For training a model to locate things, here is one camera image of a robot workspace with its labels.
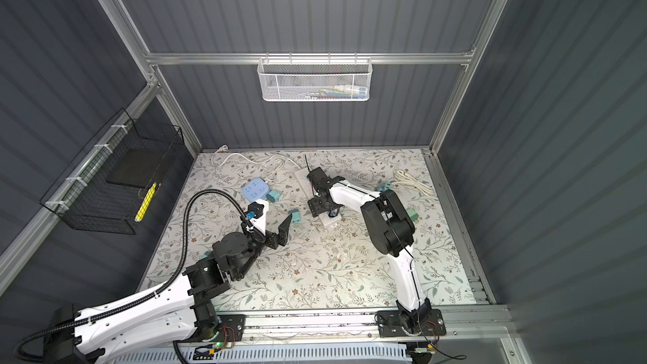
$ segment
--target white power cord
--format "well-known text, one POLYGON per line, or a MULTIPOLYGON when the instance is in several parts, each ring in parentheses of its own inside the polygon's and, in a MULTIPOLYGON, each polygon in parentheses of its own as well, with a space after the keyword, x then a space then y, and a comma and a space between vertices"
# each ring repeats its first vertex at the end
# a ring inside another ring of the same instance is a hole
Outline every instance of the white power cord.
POLYGON ((393 178, 396 180, 395 182, 391 182, 392 184, 400 184, 405 187, 413 187, 414 189, 420 191, 420 193, 423 196, 426 197, 432 197, 436 195, 436 191, 424 184, 423 182, 420 182, 419 180, 416 180, 411 174, 405 172, 405 171, 397 171, 394 175, 393 178))
POLYGON ((286 162, 285 162, 285 160, 292 162, 292 164, 294 164, 295 166, 297 166, 299 169, 302 169, 302 167, 301 167, 301 166, 299 166, 299 165, 298 165, 294 160, 292 160, 292 159, 288 158, 287 156, 283 156, 283 155, 276 154, 276 155, 272 155, 272 156, 270 156, 269 158, 267 158, 267 159, 265 159, 265 160, 255 161, 255 160, 251 160, 250 158, 248 158, 248 157, 246 157, 245 155, 240 154, 240 153, 238 153, 238 152, 234 152, 234 153, 230 154, 229 156, 227 156, 227 157, 222 161, 222 163, 220 163, 220 165, 216 166, 216 165, 215 165, 215 163, 214 163, 214 156, 215 156, 215 154, 216 154, 216 153, 218 153, 218 152, 214 152, 214 153, 211 155, 211 166, 213 166, 213 167, 217 167, 217 168, 221 168, 221 167, 222 167, 222 165, 224 165, 224 164, 227 162, 227 160, 228 160, 229 158, 231 158, 233 155, 241 156, 241 157, 243 157, 243 159, 246 159, 247 161, 249 161, 249 162, 251 162, 251 163, 254 163, 255 165, 264 165, 264 164, 266 164, 267 162, 270 162, 270 161, 274 160, 274 161, 272 162, 272 164, 274 165, 274 170, 272 170, 271 172, 269 172, 269 173, 267 174, 267 176, 265 177, 265 179, 263 179, 265 182, 270 182, 270 183, 273 183, 273 182, 274 182, 274 177, 275 177, 275 175, 274 175, 274 174, 275 174, 277 171, 279 171, 279 169, 282 169, 282 168, 285 166, 285 163, 286 163, 286 162))

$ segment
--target black wire basket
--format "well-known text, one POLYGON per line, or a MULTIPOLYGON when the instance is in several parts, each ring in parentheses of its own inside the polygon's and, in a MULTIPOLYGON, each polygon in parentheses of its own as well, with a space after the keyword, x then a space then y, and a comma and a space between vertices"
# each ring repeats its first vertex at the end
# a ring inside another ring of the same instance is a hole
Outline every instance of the black wire basket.
POLYGON ((183 146, 178 126, 129 119, 106 144, 95 145, 78 175, 61 175, 40 204, 74 230, 134 235, 183 146))

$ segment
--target floral patterned surface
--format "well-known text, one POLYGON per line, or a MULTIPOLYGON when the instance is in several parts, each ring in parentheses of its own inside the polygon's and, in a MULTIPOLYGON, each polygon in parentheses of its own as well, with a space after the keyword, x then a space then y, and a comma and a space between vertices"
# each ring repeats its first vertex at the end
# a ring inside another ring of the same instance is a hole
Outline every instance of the floral patterned surface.
MULTIPOLYGON (((408 171, 417 179, 431 183, 419 149, 411 150, 332 150, 282 152, 305 167, 307 155, 311 168, 320 166, 329 176, 341 175, 351 182, 374 188, 393 181, 396 170, 408 171)), ((273 155, 246 152, 253 160, 273 155)), ((241 194, 255 177, 266 179, 274 169, 271 163, 255 165, 234 155, 221 167, 227 153, 200 154, 182 190, 169 226, 149 267, 144 287, 166 280, 174 271, 181 252, 181 223, 186 202, 193 193, 206 188, 229 192, 243 208, 248 201, 241 194)), ((342 222, 324 229, 319 218, 307 207, 311 194, 301 189, 287 162, 266 180, 281 199, 270 204, 267 229, 278 231, 287 211, 299 209, 302 221, 290 226, 287 246, 266 248, 246 278, 232 282, 229 291, 218 295, 214 305, 220 311, 278 310, 301 308, 356 308, 395 305, 395 284, 384 255, 373 247, 361 214, 342 209, 342 222)), ((402 204, 420 215, 415 222, 414 257, 420 281, 432 304, 473 304, 472 292, 454 246, 438 198, 423 197, 417 190, 394 185, 402 204)), ((240 230, 233 206, 222 196, 199 198, 191 212, 187 265, 195 263, 212 244, 231 231, 240 230)))

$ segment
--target white mesh basket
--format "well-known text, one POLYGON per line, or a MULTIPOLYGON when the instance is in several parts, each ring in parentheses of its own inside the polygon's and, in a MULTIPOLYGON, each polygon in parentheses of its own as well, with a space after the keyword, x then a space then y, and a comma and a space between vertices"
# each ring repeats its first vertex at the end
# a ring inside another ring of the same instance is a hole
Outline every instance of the white mesh basket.
POLYGON ((372 74, 370 60, 350 64, 258 62, 265 101, 366 101, 372 74))

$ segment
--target yellow marker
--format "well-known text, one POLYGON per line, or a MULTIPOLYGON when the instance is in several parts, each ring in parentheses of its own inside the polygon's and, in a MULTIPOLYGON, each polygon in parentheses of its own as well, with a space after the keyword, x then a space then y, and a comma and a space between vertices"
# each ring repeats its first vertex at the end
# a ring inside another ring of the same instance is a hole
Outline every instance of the yellow marker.
POLYGON ((141 222, 142 219, 144 219, 144 214, 146 214, 146 210, 148 209, 148 206, 150 205, 151 200, 155 195, 156 189, 157 189, 157 183, 153 183, 151 188, 146 193, 146 197, 144 197, 144 200, 142 201, 142 206, 139 207, 139 211, 137 211, 137 215, 134 216, 135 222, 141 222))

